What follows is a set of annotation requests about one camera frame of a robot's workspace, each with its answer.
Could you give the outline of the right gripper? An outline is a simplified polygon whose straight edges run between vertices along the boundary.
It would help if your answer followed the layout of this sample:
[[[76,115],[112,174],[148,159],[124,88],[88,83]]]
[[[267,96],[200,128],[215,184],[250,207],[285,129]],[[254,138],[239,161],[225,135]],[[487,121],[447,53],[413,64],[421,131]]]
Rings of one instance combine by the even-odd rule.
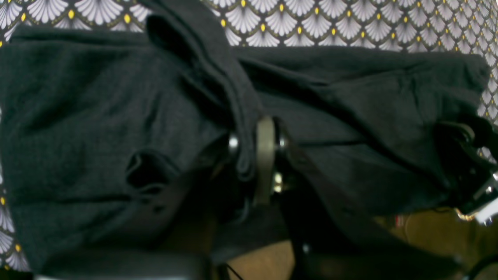
[[[497,215],[497,126],[488,121],[439,122],[434,128],[438,155],[451,188],[448,205],[463,221],[490,225]]]

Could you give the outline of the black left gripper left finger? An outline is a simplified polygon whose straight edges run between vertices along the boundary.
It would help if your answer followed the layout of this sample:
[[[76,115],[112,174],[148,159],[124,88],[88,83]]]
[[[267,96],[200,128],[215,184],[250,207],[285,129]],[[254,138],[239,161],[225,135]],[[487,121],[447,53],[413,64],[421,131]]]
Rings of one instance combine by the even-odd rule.
[[[128,182],[141,203],[130,219],[94,243],[53,255],[37,280],[217,280],[209,257],[224,211],[240,207],[234,133],[206,146],[185,173],[167,178],[152,150],[132,158]]]

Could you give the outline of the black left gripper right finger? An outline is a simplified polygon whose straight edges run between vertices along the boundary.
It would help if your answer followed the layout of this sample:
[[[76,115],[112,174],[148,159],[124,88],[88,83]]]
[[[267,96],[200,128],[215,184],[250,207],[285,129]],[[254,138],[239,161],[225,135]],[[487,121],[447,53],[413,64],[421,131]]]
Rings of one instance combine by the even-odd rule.
[[[459,280],[459,262],[409,246],[331,184],[274,117],[279,206],[292,243],[293,280]]]

